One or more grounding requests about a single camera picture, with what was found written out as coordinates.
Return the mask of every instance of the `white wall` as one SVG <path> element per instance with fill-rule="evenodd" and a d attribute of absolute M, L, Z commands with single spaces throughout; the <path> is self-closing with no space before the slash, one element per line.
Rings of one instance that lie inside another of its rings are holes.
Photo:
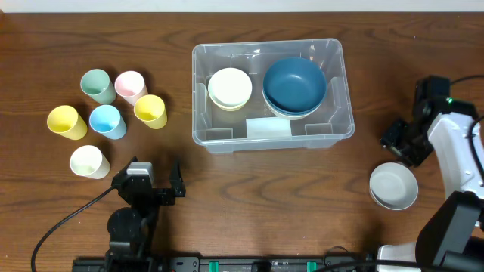
<path fill-rule="evenodd" d="M 4 12 L 484 11 L 484 0 L 0 0 Z"/>

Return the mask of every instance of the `brown wooden surface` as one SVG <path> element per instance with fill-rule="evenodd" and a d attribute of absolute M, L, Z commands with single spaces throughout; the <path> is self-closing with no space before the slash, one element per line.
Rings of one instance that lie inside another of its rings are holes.
<path fill-rule="evenodd" d="M 343 44 L 356 133 L 330 149 L 260 150 L 212 156 L 191 138 L 191 50 L 200 43 L 333 37 Z M 154 131 L 120 97 L 127 135 L 92 130 L 80 141 L 51 133 L 50 110 L 73 105 L 84 120 L 97 104 L 79 89 L 84 72 L 111 79 L 137 70 L 163 97 L 168 125 Z M 28 271 L 40 237 L 106 190 L 134 155 L 165 181 L 176 156 L 187 197 L 163 209 L 154 249 L 211 255 L 322 255 L 406 243 L 444 201 L 433 154 L 415 169 L 420 194 L 403 212 L 368 195 L 372 169 L 394 158 L 378 144 L 398 116 L 410 118 L 417 79 L 484 72 L 481 14 L 5 14 L 0 19 L 0 270 Z M 484 108 L 480 80 L 455 97 Z M 75 176 L 71 153 L 102 149 L 111 172 Z M 69 271 L 76 256 L 101 256 L 107 219 L 126 206 L 111 193 L 57 230 L 41 248 L 39 271 Z"/>

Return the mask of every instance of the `wire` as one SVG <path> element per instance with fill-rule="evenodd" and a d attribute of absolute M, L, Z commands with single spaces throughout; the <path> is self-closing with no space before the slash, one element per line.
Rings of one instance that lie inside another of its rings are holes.
<path fill-rule="evenodd" d="M 396 267 L 411 267 L 411 268 L 419 268 L 421 270 L 428 270 L 428 271 L 435 271 L 435 272 L 463 272 L 462 270 L 456 270 L 447 267 L 436 267 L 436 266 L 427 266 L 427 265 L 420 265 L 411 261 L 387 261 L 387 260 L 376 260 L 376 261 L 351 261 L 342 264 L 334 264 L 328 267 L 323 267 L 321 269 L 317 269 L 314 272 L 326 272 L 332 271 L 344 267 L 369 267 L 375 265 L 389 265 L 389 266 L 396 266 Z"/>
<path fill-rule="evenodd" d="M 462 82 L 462 81 L 466 81 L 466 80 L 469 80 L 469 79 L 480 79 L 480 78 L 484 78 L 484 75 L 465 76 L 463 78 L 459 78 L 459 79 L 452 81 L 451 85 Z"/>
<path fill-rule="evenodd" d="M 37 246 L 34 248 L 33 253 L 32 253 L 32 258 L 30 259 L 30 267 L 32 268 L 32 272 L 37 272 L 36 270 L 36 256 L 37 252 L 39 251 L 41 245 L 44 243 L 44 241 L 49 237 L 56 229 L 58 229 L 62 224 L 66 223 L 69 219 L 73 218 L 74 216 L 78 215 L 80 212 L 84 211 L 85 209 L 89 208 L 92 204 L 96 203 L 97 201 L 101 200 L 103 197 L 105 197 L 110 191 L 112 191 L 114 187 L 111 187 L 107 189 L 104 193 L 93 199 L 91 202 L 85 204 L 83 207 L 79 208 L 77 211 L 71 213 L 64 219 L 62 219 L 59 223 L 57 223 L 55 226 L 53 226 L 44 236 L 43 238 L 40 239 L 40 241 L 37 243 Z"/>
<path fill-rule="evenodd" d="M 328 254 L 330 254 L 330 253 L 331 253 L 333 250 L 335 250 L 335 249 L 342 249 L 342 250 L 346 251 L 346 253 L 349 253 L 348 249 L 345 249 L 345 248 L 344 248 L 344 247 L 342 247 L 342 246 L 333 246 L 332 248 L 328 249 L 328 250 L 326 251 L 326 253 L 324 254 L 324 256 L 323 256 L 323 264 L 324 264 L 324 265 L 326 265 L 326 266 L 328 266 L 328 265 L 329 265 L 329 264 L 327 264 L 327 262 L 326 262 L 326 257 L 327 257 L 327 255 L 328 255 Z"/>
<path fill-rule="evenodd" d="M 470 152 L 472 153 L 472 157 L 474 158 L 474 161 L 476 162 L 477 170 L 481 174 L 481 179 L 484 178 L 484 168 L 482 168 L 481 161 L 479 160 L 479 157 L 477 156 L 477 151 L 476 147 L 474 146 L 474 136 L 476 136 L 473 133 L 474 127 L 477 125 L 477 123 L 481 122 L 484 119 L 484 116 L 480 116 L 478 119 L 475 119 L 474 122 L 469 127 L 469 132 L 467 133 L 467 139 L 469 140 L 469 146 L 470 146 Z"/>

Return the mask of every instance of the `plastic bin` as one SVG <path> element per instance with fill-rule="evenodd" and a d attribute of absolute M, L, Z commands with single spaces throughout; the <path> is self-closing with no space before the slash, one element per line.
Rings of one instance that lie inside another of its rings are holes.
<path fill-rule="evenodd" d="M 262 96 L 262 80 L 274 62 L 286 57 L 304 57 L 324 71 L 326 98 L 311 115 L 290 121 L 291 136 L 282 133 L 248 138 L 246 119 L 275 116 Z M 336 39 L 197 45 L 192 53 L 192 65 L 192 135 L 195 143 L 211 153 L 331 147 L 355 132 L 343 49 Z M 234 112 L 218 108 L 206 90 L 210 77 L 227 67 L 243 70 L 253 83 L 249 101 Z"/>

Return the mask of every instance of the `large blue bowl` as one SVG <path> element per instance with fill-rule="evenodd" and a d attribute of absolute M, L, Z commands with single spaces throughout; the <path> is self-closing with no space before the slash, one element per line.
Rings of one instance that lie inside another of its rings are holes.
<path fill-rule="evenodd" d="M 276 110 L 298 116 L 321 105 L 326 96 L 326 78 L 310 60 L 290 57 L 269 67 L 262 92 Z"/>

